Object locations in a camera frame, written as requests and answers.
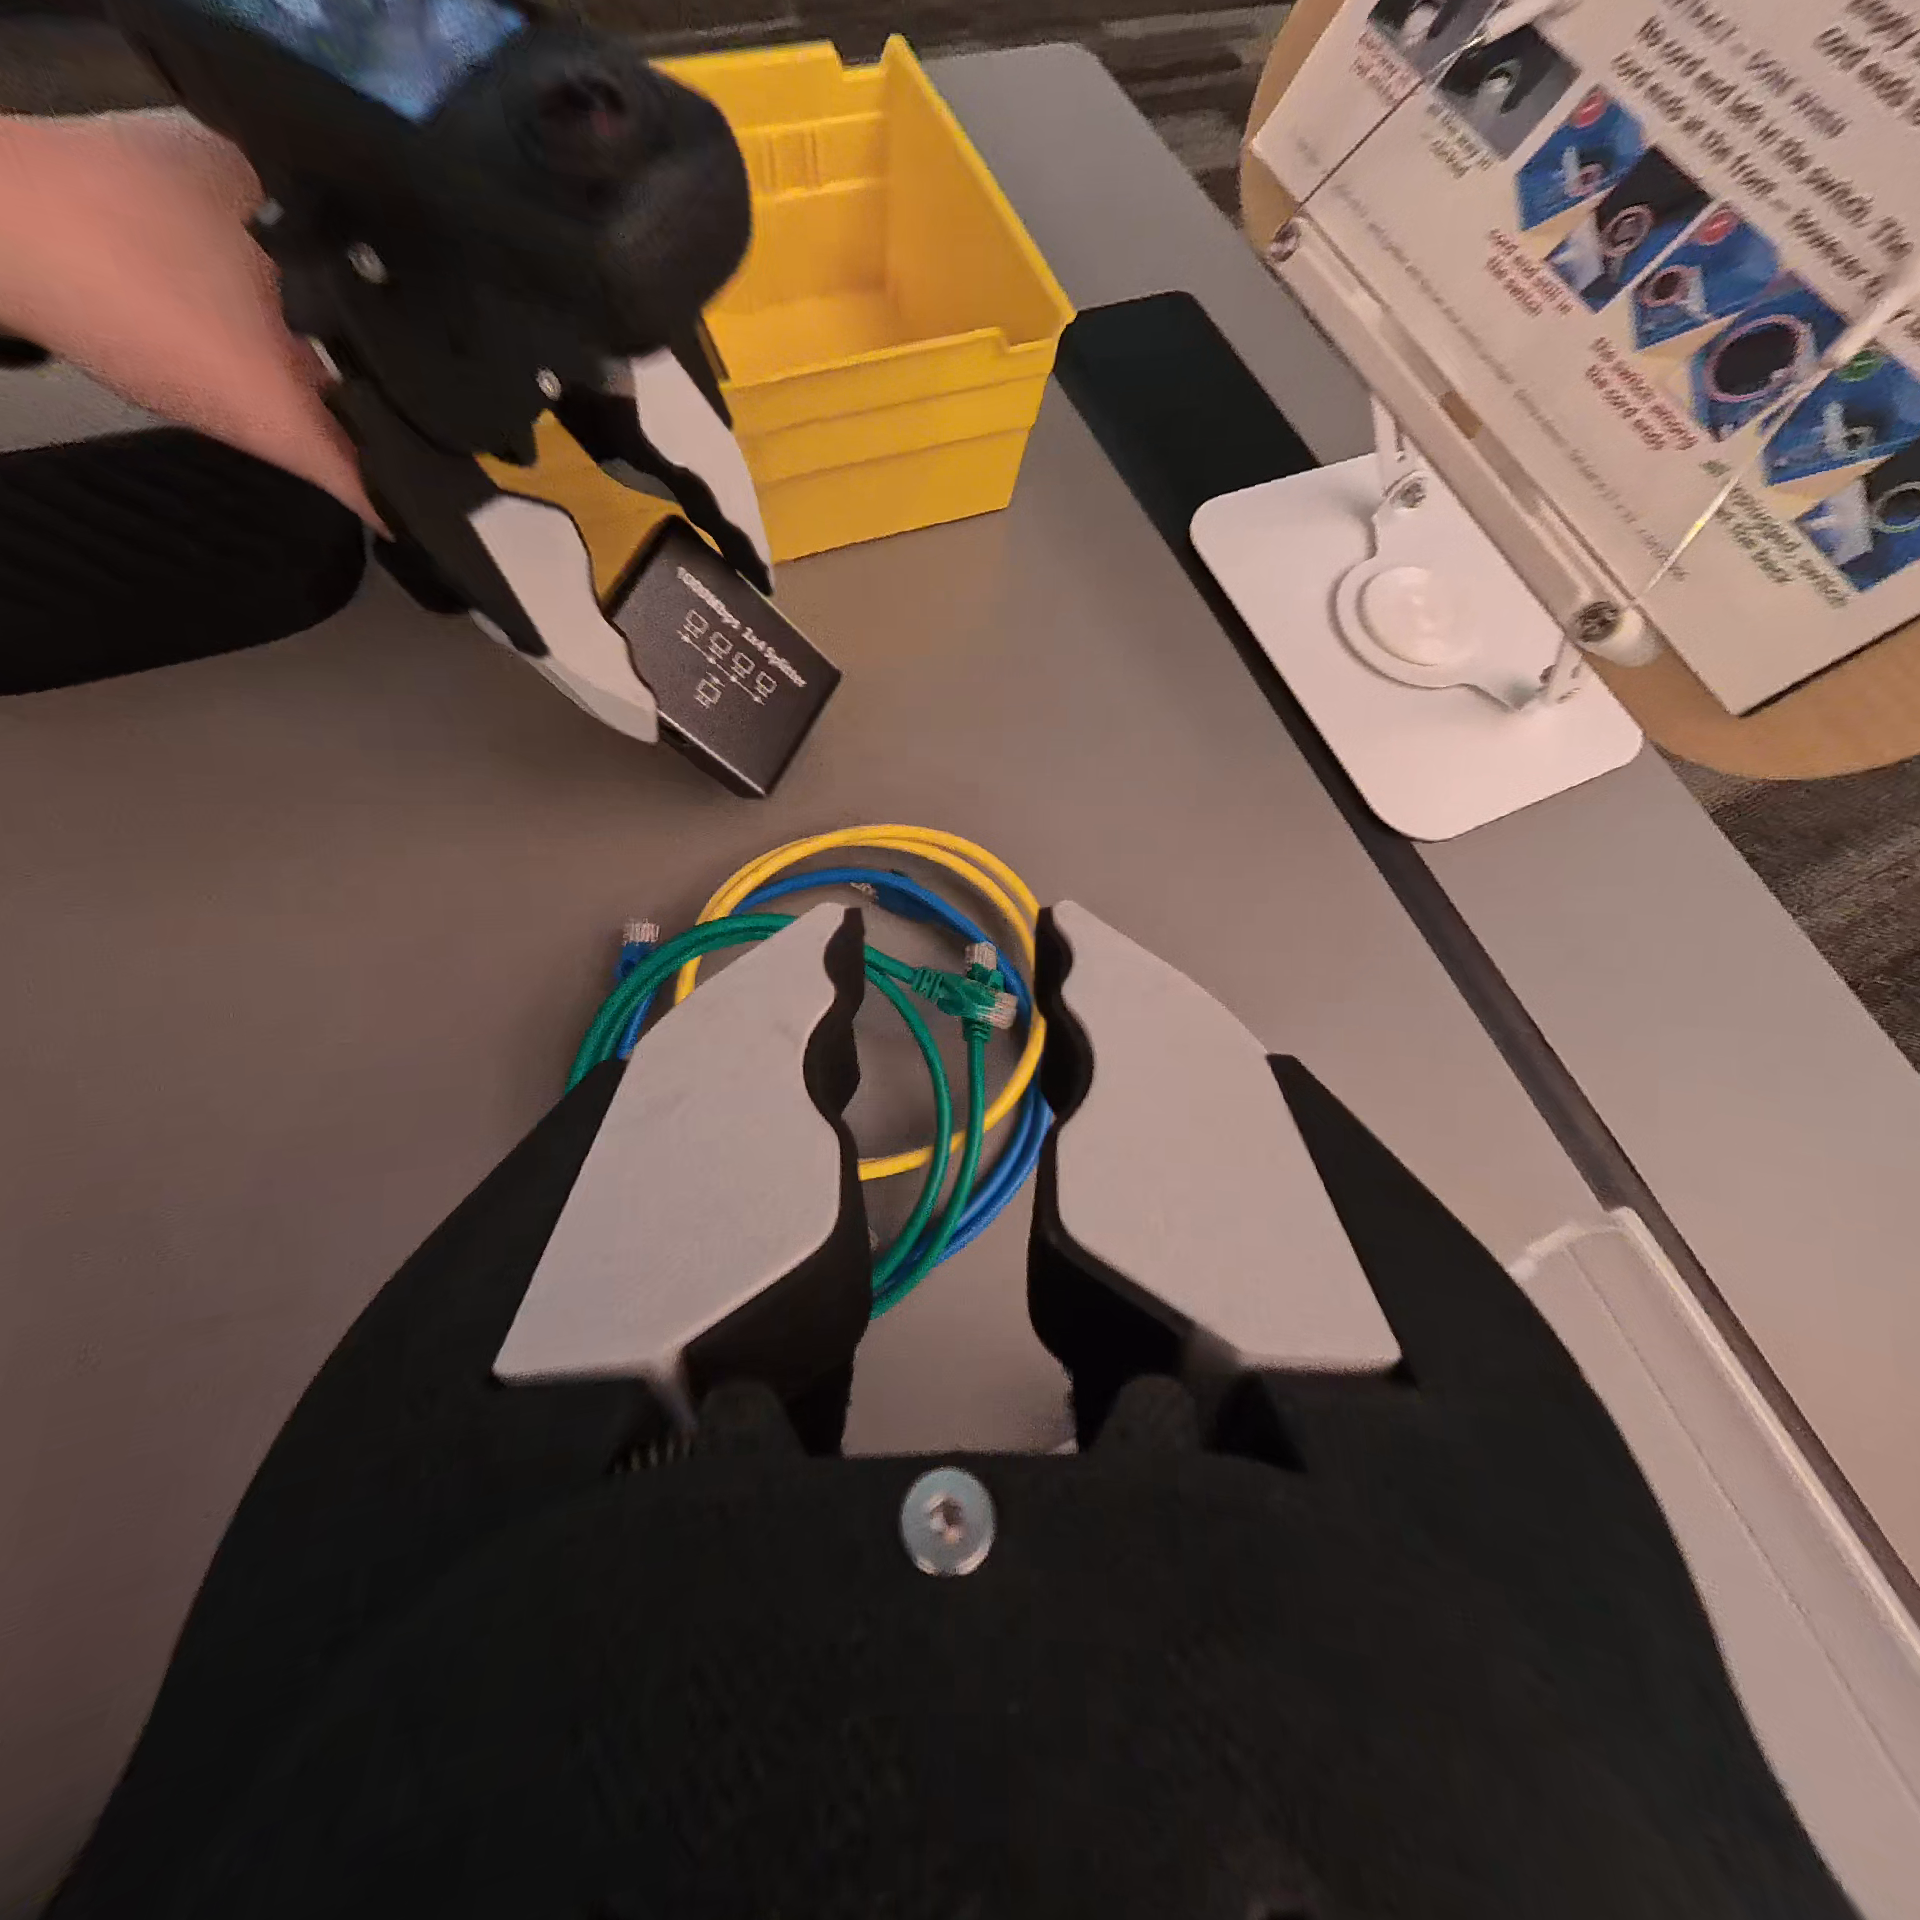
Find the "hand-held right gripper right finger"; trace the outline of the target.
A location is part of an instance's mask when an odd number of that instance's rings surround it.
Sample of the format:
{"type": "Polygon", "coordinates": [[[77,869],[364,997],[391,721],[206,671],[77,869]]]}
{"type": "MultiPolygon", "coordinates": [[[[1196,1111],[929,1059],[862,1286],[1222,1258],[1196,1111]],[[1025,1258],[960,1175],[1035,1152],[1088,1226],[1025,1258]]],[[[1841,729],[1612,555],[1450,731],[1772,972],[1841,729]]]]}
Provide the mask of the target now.
{"type": "Polygon", "coordinates": [[[1177,1335],[1181,1364],[1387,1376],[1402,1345],[1259,1039],[1078,902],[1049,1035],[1082,1040],[1055,1106],[1066,1246],[1177,1335]]]}

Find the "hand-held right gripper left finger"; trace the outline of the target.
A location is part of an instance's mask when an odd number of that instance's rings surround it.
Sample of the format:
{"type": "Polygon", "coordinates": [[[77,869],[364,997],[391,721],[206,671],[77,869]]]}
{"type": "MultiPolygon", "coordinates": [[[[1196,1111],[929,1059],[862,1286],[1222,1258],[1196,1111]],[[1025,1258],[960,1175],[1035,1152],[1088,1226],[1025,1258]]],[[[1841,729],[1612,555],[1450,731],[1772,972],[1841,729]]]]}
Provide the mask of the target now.
{"type": "Polygon", "coordinates": [[[498,1381],[818,1385],[868,1326],[862,917],[818,904],[628,1062],[494,1357],[498,1381]]]}

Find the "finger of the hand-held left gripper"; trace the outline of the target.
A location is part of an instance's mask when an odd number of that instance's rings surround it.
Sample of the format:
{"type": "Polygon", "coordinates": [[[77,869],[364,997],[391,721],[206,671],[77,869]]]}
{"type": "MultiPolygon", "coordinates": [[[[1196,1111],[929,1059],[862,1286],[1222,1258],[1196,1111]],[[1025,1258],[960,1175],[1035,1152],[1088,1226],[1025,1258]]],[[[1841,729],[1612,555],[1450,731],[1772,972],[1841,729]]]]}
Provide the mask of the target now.
{"type": "Polygon", "coordinates": [[[742,445],[673,348],[604,368],[597,463],[682,510],[759,593],[773,593],[771,541],[742,445]]]}
{"type": "Polygon", "coordinates": [[[594,592],[579,521],[555,504],[456,489],[456,577],[473,620],[604,729],[659,744],[659,706],[594,592]]]}

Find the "black ethernet splitter box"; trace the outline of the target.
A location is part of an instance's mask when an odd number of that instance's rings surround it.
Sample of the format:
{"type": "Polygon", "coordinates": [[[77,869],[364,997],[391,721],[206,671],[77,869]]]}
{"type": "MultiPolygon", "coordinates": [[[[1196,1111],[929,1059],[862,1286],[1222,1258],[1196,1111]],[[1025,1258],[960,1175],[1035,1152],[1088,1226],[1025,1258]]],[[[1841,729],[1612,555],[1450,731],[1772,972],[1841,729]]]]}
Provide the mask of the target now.
{"type": "Polygon", "coordinates": [[[833,702],[844,668],[682,515],[667,515],[608,605],[662,741],[713,780],[766,799],[833,702]]]}

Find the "yellow plastic bin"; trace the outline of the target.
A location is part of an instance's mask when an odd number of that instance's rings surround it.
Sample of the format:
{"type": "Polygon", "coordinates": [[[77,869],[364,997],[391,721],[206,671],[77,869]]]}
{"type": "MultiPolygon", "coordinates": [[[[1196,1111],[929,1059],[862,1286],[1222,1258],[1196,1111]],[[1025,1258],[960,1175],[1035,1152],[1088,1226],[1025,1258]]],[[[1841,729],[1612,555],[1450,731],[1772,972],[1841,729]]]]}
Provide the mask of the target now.
{"type": "Polygon", "coordinates": [[[728,122],[756,237],[707,332],[773,563],[1013,504],[1060,282],[921,59],[662,59],[728,122]]]}

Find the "person's left hand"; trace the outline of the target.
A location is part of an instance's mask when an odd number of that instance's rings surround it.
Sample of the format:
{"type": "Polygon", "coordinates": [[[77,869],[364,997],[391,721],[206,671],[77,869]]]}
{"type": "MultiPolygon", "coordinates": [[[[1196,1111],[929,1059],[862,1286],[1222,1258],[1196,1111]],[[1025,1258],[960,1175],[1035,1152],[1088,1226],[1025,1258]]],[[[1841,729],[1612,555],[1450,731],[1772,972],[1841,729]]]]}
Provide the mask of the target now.
{"type": "Polygon", "coordinates": [[[3,116],[3,332],[282,466],[379,536],[334,374],[252,237],[262,187],[184,110],[3,116]]]}

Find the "white stand base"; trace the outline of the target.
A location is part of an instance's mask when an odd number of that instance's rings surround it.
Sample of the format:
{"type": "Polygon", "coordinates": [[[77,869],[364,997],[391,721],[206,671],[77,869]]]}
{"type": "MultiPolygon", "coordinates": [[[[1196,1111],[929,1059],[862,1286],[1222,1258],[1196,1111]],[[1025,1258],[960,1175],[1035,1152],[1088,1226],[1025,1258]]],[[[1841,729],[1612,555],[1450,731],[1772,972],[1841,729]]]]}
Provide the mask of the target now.
{"type": "Polygon", "coordinates": [[[1376,452],[1196,510],[1190,537],[1381,825],[1450,841],[1622,770],[1643,729],[1371,401],[1376,452]]]}

